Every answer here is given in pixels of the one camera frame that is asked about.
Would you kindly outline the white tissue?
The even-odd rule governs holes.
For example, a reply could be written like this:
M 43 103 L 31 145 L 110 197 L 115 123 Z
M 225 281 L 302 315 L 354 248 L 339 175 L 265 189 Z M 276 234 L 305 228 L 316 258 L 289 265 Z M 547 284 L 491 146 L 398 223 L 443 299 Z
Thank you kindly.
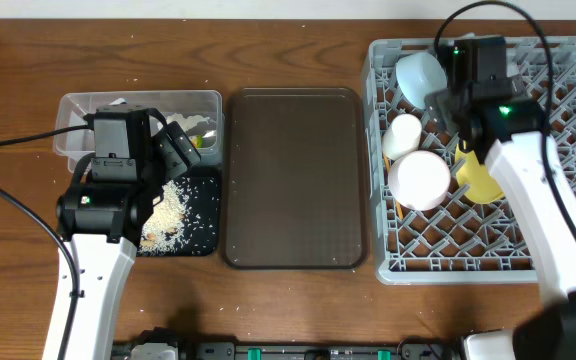
M 168 124 L 177 123 L 184 132 L 188 132 L 201 124 L 208 124 L 209 119 L 201 115 L 185 117 L 183 114 L 174 113 L 166 117 Z

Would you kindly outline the light blue bowl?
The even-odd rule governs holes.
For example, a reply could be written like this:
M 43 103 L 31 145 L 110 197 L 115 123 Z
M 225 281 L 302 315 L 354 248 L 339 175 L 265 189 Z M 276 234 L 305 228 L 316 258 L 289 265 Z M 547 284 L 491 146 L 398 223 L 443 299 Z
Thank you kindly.
M 395 65 L 398 86 L 413 106 L 425 109 L 425 97 L 447 87 L 447 76 L 439 61 L 428 52 L 400 59 Z

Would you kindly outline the white paper cup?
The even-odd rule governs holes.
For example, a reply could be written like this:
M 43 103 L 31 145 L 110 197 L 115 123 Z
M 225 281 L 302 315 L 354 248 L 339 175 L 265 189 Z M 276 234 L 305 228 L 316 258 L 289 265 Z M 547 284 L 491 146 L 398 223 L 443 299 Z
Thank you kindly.
M 382 152 L 391 159 L 416 151 L 419 147 L 422 126 L 412 114 L 396 116 L 382 136 Z

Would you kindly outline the pink bowl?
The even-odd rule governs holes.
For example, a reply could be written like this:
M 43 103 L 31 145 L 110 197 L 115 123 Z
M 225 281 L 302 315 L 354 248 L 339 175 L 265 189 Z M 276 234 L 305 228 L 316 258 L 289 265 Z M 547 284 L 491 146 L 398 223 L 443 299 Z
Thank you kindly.
M 388 172 L 387 185 L 403 207 L 427 211 L 446 198 L 451 173 L 446 162 L 435 153 L 414 151 L 399 158 Z

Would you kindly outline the yellow plate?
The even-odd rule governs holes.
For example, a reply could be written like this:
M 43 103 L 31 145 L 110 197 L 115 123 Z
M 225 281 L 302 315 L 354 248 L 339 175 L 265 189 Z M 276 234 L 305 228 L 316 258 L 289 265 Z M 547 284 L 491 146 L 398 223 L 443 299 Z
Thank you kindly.
M 455 150 L 455 162 L 462 161 L 456 172 L 456 180 L 460 186 L 468 185 L 466 198 L 475 204 L 489 204 L 504 197 L 497 182 L 491 177 L 485 165 L 479 163 L 473 152 L 464 153 L 459 148 Z

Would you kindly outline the wooden chopstick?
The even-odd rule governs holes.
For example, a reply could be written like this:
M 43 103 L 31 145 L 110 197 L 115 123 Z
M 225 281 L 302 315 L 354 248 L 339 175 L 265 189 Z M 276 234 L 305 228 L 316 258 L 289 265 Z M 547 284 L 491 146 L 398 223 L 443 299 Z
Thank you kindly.
M 382 158 L 384 161 L 386 172 L 389 173 L 390 167 L 391 167 L 391 162 L 390 162 L 391 160 L 386 155 L 382 155 Z M 399 204 L 399 202 L 397 200 L 394 200 L 394 207 L 395 207 L 395 211 L 396 211 L 398 219 L 403 220 L 402 208 L 401 208 L 401 205 Z

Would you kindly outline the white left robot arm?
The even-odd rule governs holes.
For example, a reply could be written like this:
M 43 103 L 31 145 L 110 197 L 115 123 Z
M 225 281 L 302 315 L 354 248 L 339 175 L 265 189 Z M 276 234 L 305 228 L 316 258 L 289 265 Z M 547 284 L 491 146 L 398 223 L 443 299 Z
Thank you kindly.
M 107 359 L 144 224 L 163 187 L 201 156 L 155 108 L 118 104 L 84 117 L 94 150 L 58 198 L 59 281 L 45 359 Z

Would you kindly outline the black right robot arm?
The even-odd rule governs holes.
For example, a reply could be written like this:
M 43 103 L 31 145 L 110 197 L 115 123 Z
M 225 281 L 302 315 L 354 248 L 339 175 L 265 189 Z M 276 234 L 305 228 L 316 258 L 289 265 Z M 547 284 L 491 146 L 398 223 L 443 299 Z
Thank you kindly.
M 512 330 L 469 335 L 465 359 L 576 359 L 576 196 L 542 107 L 526 96 L 425 97 L 431 119 L 484 163 L 519 225 L 537 273 L 542 310 Z

